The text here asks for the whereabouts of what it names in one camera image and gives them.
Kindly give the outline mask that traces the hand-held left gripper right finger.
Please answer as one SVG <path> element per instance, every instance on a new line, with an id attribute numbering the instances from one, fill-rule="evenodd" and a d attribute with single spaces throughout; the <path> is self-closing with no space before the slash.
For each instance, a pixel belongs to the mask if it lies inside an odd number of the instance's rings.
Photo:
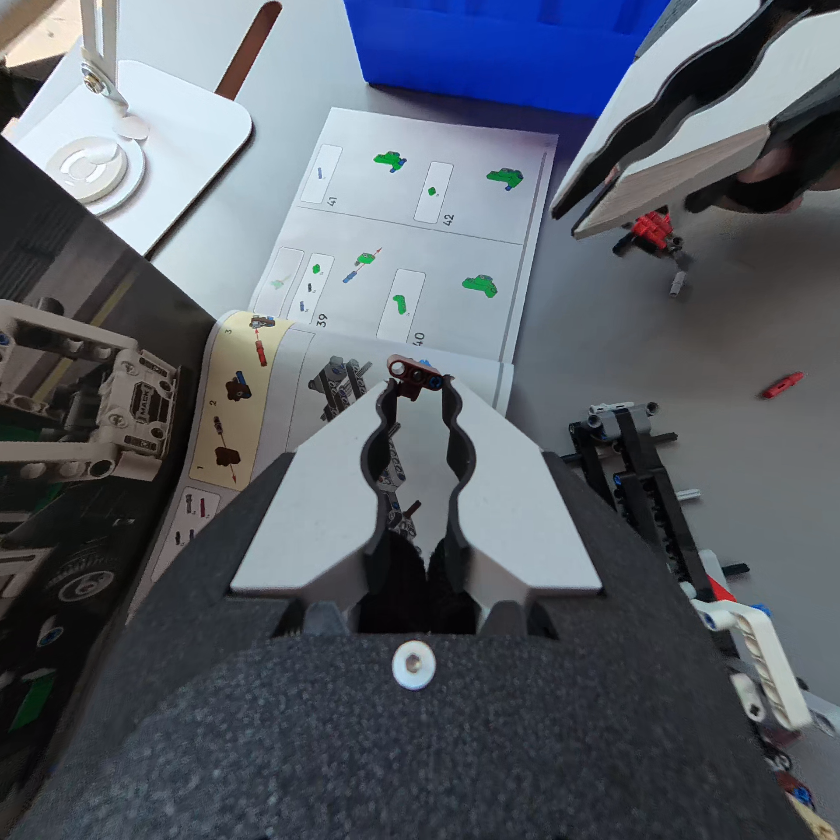
<path id="1" fill-rule="evenodd" d="M 473 599 L 596 595 L 602 581 L 539 446 L 460 380 L 442 395 L 448 503 L 444 567 Z"/>

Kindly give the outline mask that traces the lego set box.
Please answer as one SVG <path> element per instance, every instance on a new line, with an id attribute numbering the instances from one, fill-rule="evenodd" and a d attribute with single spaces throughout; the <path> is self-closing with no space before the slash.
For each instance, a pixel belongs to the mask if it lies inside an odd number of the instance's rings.
<path id="1" fill-rule="evenodd" d="M 147 561 L 214 320 L 6 139 L 1 187 L 5 801 Z"/>

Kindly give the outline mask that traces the blue plastic bin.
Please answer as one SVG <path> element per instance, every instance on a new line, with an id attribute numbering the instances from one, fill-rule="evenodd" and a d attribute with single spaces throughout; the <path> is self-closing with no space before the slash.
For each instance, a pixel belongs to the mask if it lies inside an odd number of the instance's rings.
<path id="1" fill-rule="evenodd" d="M 364 79 L 598 117 L 667 1 L 346 1 Z"/>

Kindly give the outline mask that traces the lego instruction booklet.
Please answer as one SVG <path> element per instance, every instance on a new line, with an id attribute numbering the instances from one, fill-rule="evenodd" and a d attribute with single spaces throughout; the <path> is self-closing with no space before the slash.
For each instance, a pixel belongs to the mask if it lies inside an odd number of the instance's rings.
<path id="1" fill-rule="evenodd" d="M 505 416 L 556 133 L 332 108 L 246 310 L 210 332 L 132 616 L 176 556 L 400 354 Z"/>

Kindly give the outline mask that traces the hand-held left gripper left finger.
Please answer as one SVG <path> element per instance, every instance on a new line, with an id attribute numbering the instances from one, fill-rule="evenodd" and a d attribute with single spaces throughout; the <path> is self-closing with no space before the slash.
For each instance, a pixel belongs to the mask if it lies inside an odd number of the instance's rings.
<path id="1" fill-rule="evenodd" d="M 241 595 L 363 597 L 385 584 L 397 383 L 374 386 L 301 444 L 230 587 Z"/>

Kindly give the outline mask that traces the black lego chassis assembly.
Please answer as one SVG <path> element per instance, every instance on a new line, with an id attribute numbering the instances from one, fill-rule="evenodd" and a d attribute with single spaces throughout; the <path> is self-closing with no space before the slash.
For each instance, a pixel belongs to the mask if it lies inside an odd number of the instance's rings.
<path id="1" fill-rule="evenodd" d="M 732 675 L 748 717 L 759 723 L 769 711 L 789 732 L 807 728 L 814 723 L 812 712 L 771 616 L 737 602 L 724 573 L 712 570 L 711 554 L 698 550 L 657 449 L 676 436 L 652 434 L 657 411 L 654 402 L 590 406 L 569 425 L 574 454 L 565 460 L 580 467 L 587 485 L 664 557 L 703 626 L 721 638 L 719 651 L 740 659 L 733 635 L 740 636 L 760 686 L 748 689 L 746 675 Z"/>

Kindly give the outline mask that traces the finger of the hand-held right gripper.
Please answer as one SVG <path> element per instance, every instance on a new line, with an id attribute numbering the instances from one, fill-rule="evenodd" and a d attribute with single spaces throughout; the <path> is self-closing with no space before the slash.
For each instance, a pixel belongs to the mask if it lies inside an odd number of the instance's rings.
<path id="1" fill-rule="evenodd" d="M 575 238 L 631 223 L 663 205 L 686 210 L 689 194 L 755 162 L 771 121 L 838 73 L 837 3 L 767 3 L 763 10 L 769 38 L 744 80 L 682 119 L 660 149 L 614 167 L 572 226 Z"/>
<path id="2" fill-rule="evenodd" d="M 679 122 L 744 80 L 769 38 L 767 2 L 671 2 L 639 47 L 551 202 L 561 218 L 617 165 L 660 149 Z"/>

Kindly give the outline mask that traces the white lamp stand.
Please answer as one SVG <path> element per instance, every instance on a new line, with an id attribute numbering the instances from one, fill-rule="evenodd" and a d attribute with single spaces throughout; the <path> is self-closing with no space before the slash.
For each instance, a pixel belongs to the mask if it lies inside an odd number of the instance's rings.
<path id="1" fill-rule="evenodd" d="M 146 255 L 242 148 L 245 108 L 135 60 L 118 60 L 118 2 L 81 2 L 79 81 L 11 143 Z"/>

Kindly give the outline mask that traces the small brown lego piece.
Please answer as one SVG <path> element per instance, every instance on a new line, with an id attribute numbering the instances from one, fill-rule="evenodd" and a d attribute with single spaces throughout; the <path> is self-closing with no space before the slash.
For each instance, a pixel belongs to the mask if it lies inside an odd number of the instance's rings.
<path id="1" fill-rule="evenodd" d="M 422 390 L 439 392 L 444 385 L 443 375 L 433 366 L 394 353 L 386 360 L 391 378 L 396 382 L 395 393 L 414 402 Z"/>

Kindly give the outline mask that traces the red and black lego pile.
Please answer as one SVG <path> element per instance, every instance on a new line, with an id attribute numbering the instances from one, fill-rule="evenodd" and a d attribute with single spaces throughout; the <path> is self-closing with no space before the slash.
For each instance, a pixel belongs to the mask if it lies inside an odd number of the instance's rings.
<path id="1" fill-rule="evenodd" d="M 651 256 L 674 260 L 679 270 L 688 269 L 691 258 L 684 249 L 683 238 L 675 233 L 667 205 L 624 227 L 627 233 L 612 248 L 615 256 L 623 257 L 636 247 Z"/>

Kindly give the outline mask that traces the person's right hand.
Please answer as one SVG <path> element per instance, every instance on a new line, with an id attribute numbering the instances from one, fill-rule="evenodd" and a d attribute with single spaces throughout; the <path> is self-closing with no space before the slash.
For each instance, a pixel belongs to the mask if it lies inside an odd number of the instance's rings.
<path id="1" fill-rule="evenodd" d="M 794 157 L 792 147 L 783 144 L 763 154 L 750 167 L 740 171 L 737 180 L 745 184 L 767 181 L 790 169 Z"/>

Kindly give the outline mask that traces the brown wooden strip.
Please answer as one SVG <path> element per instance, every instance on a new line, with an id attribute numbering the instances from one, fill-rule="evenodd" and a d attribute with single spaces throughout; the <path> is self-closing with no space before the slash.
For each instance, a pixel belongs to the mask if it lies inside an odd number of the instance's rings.
<path id="1" fill-rule="evenodd" d="M 281 11 L 282 3 L 278 1 L 261 6 L 215 88 L 218 96 L 236 99 Z"/>

